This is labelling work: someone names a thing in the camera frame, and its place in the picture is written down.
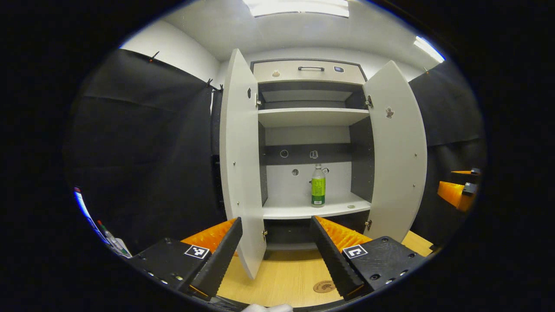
cabinet door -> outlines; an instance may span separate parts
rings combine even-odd
[[[225,213],[241,217],[237,253],[254,279],[266,250],[258,153],[258,82],[238,49],[233,50],[220,116],[220,170]]]
[[[422,115],[399,67],[389,61],[363,85],[374,133],[374,193],[369,219],[372,239],[401,242],[416,217],[426,182],[427,150]]]

fluorescent light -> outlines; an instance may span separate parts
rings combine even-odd
[[[323,13],[349,17],[346,0],[243,0],[254,17],[278,13]]]
[[[444,57],[436,51],[428,41],[416,36],[415,46],[421,48],[424,52],[428,53],[431,57],[433,57],[439,63],[445,61]]]

cabinet shelf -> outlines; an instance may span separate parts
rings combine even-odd
[[[367,109],[278,108],[258,111],[258,121],[267,128],[314,125],[349,126],[370,116]]]
[[[262,207],[264,219],[310,219],[313,215],[330,217],[370,210],[370,203],[355,194],[326,195],[326,204],[321,208],[310,205],[310,197],[272,197]]]

white cabinet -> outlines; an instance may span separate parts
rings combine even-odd
[[[306,224],[312,215],[353,222],[355,216],[370,238],[402,241],[422,198],[424,128],[397,65],[387,63],[365,82],[353,64],[311,61],[308,70],[300,64],[308,62],[249,67],[238,49],[229,62],[220,121],[222,191],[228,219],[243,219],[238,254],[251,278],[273,234],[264,236],[265,222]],[[334,70],[339,66],[344,72]],[[320,67],[325,70],[318,73]],[[284,68],[273,77],[281,79],[266,77],[273,68]],[[318,158],[310,158],[313,150]],[[329,169],[321,208],[310,205],[315,163]],[[364,223],[370,221],[368,230]]]

black curtain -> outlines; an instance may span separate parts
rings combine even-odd
[[[420,107],[428,145],[426,185],[411,230],[442,245],[466,215],[439,197],[437,188],[440,181],[449,181],[451,171],[486,165],[482,116],[472,89],[449,61],[408,84]]]
[[[132,254],[224,221],[210,192],[212,87],[123,49],[88,80],[65,156],[93,219]]]

